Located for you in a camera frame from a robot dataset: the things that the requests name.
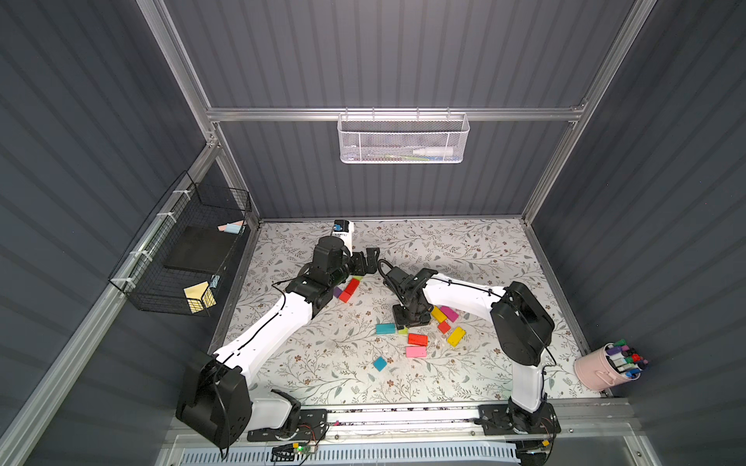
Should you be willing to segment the long red block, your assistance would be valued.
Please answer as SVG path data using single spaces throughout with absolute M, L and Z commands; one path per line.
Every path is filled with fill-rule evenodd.
M 361 284 L 361 280 L 358 277 L 353 277 L 351 281 L 349 282 L 349 285 L 345 288 L 344 292 L 353 295 L 356 291 L 359 285 Z

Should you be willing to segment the teal rectangular block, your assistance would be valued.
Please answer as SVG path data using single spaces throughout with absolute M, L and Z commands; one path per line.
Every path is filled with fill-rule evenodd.
M 394 323 L 381 323 L 376 325 L 377 335 L 390 335 L 396 334 L 397 329 Z

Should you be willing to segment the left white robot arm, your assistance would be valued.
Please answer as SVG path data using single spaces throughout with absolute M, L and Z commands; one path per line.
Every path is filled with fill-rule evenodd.
M 291 437 L 301 422 L 301 404 L 272 389 L 250 394 L 260 368 L 334 297 L 336 287 L 353 277 L 376 273 L 380 250 L 353 250 L 355 225 L 334 221 L 312 259 L 291 279 L 274 283 L 277 303 L 248 330 L 216 349 L 200 353 L 188 365 L 175 417 L 226 454 L 244 433 L 277 431 Z

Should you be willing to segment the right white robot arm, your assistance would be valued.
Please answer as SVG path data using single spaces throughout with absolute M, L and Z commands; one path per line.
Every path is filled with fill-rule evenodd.
M 555 322 L 532 291 L 520 282 L 488 287 L 449 278 L 431 268 L 409 274 L 380 259 L 378 273 L 398 299 L 392 307 L 397 327 L 431 322 L 431 313 L 445 307 L 477 316 L 495 328 L 502 353 L 513 363 L 509 411 L 527 421 L 546 403 L 542 360 L 549 353 Z

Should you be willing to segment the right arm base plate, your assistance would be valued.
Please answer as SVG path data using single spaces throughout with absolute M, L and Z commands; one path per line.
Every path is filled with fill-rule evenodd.
M 518 407 L 512 401 L 480 405 L 478 415 L 473 421 L 480 425 L 484 434 L 488 436 L 544 434 L 553 437 L 561 433 L 561 425 L 554 406 L 546 401 L 533 413 Z

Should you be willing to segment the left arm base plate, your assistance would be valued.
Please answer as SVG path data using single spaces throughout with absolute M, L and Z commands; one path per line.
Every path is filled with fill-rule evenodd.
M 301 409 L 292 413 L 279 429 L 258 429 L 247 432 L 248 442 L 317 442 L 324 437 L 328 427 L 328 410 Z

